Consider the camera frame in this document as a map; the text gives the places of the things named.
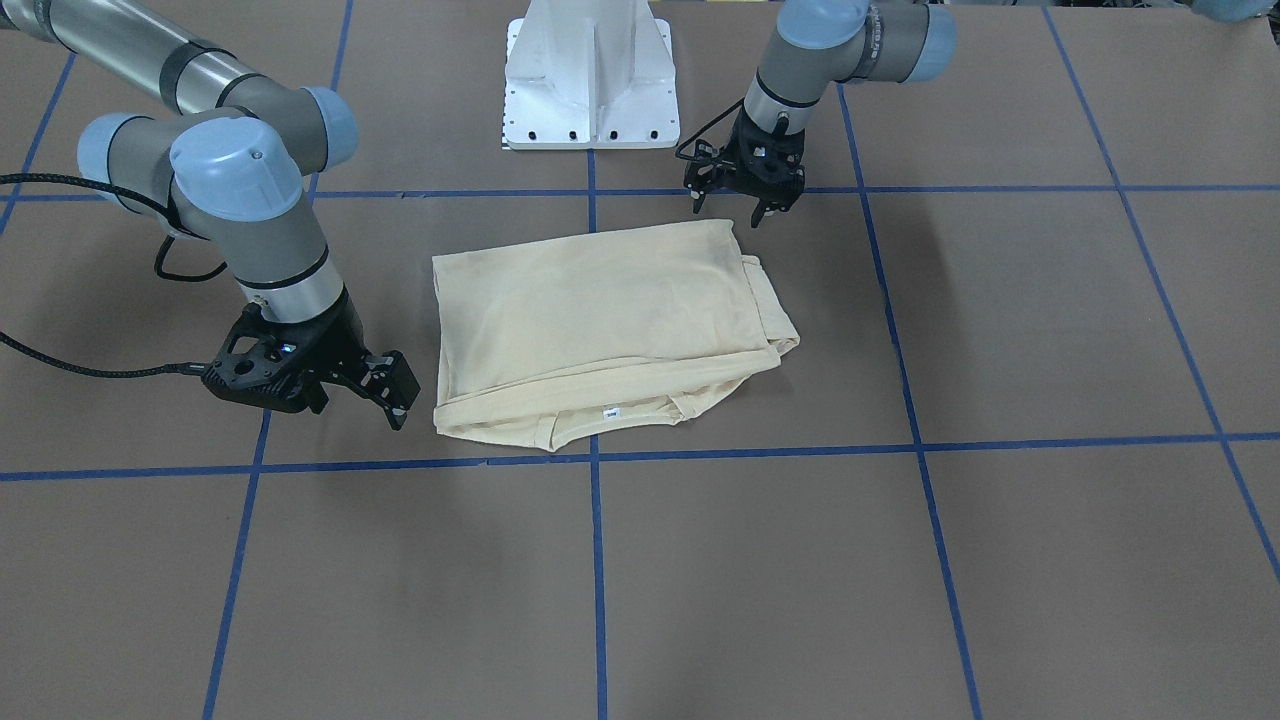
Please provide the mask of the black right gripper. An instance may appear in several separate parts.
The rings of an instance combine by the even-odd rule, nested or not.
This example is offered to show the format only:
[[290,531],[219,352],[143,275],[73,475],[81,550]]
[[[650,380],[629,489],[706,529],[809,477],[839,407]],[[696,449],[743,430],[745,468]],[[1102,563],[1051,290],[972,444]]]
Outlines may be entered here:
[[375,404],[402,430],[421,386],[398,350],[372,355],[347,290],[324,313],[300,323],[270,322],[260,304],[244,305],[201,375],[219,398],[276,413],[319,414],[324,383]]

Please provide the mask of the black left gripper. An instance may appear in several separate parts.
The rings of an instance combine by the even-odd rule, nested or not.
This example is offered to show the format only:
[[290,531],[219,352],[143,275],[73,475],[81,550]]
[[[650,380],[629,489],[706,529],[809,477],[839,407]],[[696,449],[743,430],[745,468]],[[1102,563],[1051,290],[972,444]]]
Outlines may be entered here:
[[[759,127],[741,109],[735,118],[728,142],[721,158],[728,164],[721,169],[719,186],[756,199],[750,215],[750,228],[778,211],[778,206],[794,205],[805,190],[803,155],[806,132],[791,133],[787,120],[783,132],[769,132]],[[690,188],[692,213],[700,214],[714,186]]]

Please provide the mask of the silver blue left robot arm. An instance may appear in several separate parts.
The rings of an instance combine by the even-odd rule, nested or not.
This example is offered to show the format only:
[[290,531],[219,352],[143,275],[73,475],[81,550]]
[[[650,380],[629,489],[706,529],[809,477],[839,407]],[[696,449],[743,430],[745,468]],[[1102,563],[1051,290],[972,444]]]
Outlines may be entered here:
[[788,211],[806,187],[809,120],[829,85],[915,83],[941,76],[957,47],[954,15],[936,5],[786,1],[744,97],[705,129],[733,118],[721,146],[698,131],[676,156],[699,213],[717,190],[754,197],[750,224]]

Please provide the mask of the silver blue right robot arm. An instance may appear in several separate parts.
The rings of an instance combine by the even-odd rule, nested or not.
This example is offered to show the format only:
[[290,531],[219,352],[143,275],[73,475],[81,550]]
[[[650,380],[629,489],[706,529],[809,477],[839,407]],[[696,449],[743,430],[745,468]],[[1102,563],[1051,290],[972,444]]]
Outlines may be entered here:
[[154,217],[169,240],[221,254],[247,304],[218,355],[143,374],[196,375],[219,398],[276,413],[320,413],[326,386],[343,386],[402,428],[419,382],[401,352],[366,347],[305,192],[307,176],[355,155],[347,102],[329,88],[287,88],[133,1],[5,1],[3,27],[84,56],[172,111],[91,122],[77,145],[79,177],[3,177],[92,190]]

